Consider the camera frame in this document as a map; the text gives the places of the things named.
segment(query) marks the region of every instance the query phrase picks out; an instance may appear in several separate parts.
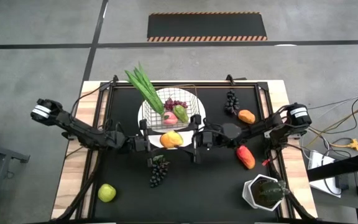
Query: yellow fruit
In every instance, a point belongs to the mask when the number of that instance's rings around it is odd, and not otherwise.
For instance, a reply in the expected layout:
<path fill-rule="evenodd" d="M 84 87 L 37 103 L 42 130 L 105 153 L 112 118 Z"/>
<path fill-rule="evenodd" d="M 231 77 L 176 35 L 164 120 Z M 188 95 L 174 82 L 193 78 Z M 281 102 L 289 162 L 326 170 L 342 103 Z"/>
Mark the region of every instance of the yellow fruit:
<path fill-rule="evenodd" d="M 181 146 L 183 144 L 183 138 L 175 131 L 169 131 L 160 137 L 160 143 L 167 149 L 175 146 Z"/>
<path fill-rule="evenodd" d="M 249 110 L 240 110 L 239 119 L 248 124 L 255 123 L 255 115 L 251 113 Z"/>
<path fill-rule="evenodd" d="M 114 187 L 112 187 L 109 184 L 103 184 L 99 188 L 98 198 L 102 202 L 110 202 L 116 196 L 116 194 L 117 192 L 116 189 L 114 189 Z"/>

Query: orange striped border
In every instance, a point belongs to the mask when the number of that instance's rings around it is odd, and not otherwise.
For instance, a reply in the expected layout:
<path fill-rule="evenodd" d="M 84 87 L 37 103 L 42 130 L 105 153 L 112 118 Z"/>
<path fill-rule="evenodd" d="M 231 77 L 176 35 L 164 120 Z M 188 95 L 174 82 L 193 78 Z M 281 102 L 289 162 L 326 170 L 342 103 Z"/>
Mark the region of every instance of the orange striped border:
<path fill-rule="evenodd" d="M 266 36 L 149 37 L 148 42 L 265 41 Z"/>
<path fill-rule="evenodd" d="M 260 12 L 153 12 L 151 15 L 197 15 L 197 14 L 260 14 Z"/>

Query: potted plant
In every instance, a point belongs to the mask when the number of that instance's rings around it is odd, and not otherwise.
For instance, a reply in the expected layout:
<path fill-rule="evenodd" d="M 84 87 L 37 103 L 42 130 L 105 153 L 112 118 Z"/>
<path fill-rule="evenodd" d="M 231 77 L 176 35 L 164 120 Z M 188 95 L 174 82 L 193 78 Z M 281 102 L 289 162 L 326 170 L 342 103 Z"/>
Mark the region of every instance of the potted plant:
<path fill-rule="evenodd" d="M 259 174 L 254 180 L 244 183 L 242 198 L 252 208 L 261 208 L 267 211 L 274 211 L 281 203 L 284 196 L 290 193 L 285 188 L 284 181 L 277 181 L 272 177 Z"/>

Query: wooden board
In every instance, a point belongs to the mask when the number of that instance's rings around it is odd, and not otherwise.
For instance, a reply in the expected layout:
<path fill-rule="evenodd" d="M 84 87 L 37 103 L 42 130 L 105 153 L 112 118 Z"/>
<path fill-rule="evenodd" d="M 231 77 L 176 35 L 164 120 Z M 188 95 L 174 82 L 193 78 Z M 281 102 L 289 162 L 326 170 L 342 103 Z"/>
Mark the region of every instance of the wooden board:
<path fill-rule="evenodd" d="M 283 80 L 248 80 L 248 81 L 237 81 L 237 82 L 267 82 L 273 111 L 278 110 L 283 105 L 289 104 L 287 91 L 285 89 Z M 99 87 L 100 83 L 101 81 L 84 82 L 84 85 L 81 90 L 81 96 Z M 83 99 L 81 99 L 80 102 L 78 103 L 75 117 L 89 125 L 92 125 L 97 99 L 98 99 L 98 91 L 91 94 L 90 96 L 86 96 Z M 104 96 L 103 99 L 104 100 L 102 103 L 99 124 L 101 124 L 103 120 L 104 110 L 106 106 L 106 96 Z M 265 102 L 265 97 L 263 96 L 262 96 L 262 104 L 264 107 L 264 114 L 265 116 L 267 116 L 269 112 L 267 111 L 267 104 Z M 290 143 L 299 146 L 298 141 L 290 140 Z M 80 145 L 78 141 L 69 142 L 67 148 L 67 154 L 74 151 L 75 149 L 78 149 L 79 147 Z M 96 158 L 96 153 L 97 152 L 94 152 L 93 159 Z M 283 154 L 283 160 L 284 160 L 285 170 L 287 172 L 287 178 L 288 178 L 288 184 L 290 190 L 294 193 L 295 197 L 299 200 L 302 206 L 304 206 L 304 208 L 312 216 L 317 217 L 316 207 L 314 205 L 313 196 L 311 194 L 306 168 L 303 163 L 302 152 L 292 147 L 286 147 L 285 149 L 283 149 L 282 154 Z M 70 157 L 68 157 L 65 160 L 51 218 L 59 217 L 65 211 L 67 206 L 69 206 L 69 204 L 73 201 L 75 195 L 79 192 L 81 187 L 81 180 L 83 176 L 84 166 L 85 166 L 85 160 L 86 160 L 86 149 L 81 149 L 80 151 L 72 154 Z M 88 191 L 85 198 L 85 204 L 82 213 L 83 218 L 86 218 L 86 215 L 88 214 L 89 200 L 90 200 L 90 190 Z M 282 206 L 284 217 L 288 217 L 288 210 L 287 210 L 287 206 L 285 205 L 285 201 L 283 201 L 281 206 Z"/>

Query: floor mat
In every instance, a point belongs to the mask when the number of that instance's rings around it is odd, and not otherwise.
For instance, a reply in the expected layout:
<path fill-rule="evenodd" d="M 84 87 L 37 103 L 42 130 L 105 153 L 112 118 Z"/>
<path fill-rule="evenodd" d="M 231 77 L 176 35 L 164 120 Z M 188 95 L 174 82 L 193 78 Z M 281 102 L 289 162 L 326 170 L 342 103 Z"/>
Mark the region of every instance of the floor mat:
<path fill-rule="evenodd" d="M 259 12 L 156 12 L 149 16 L 147 41 L 267 40 Z"/>

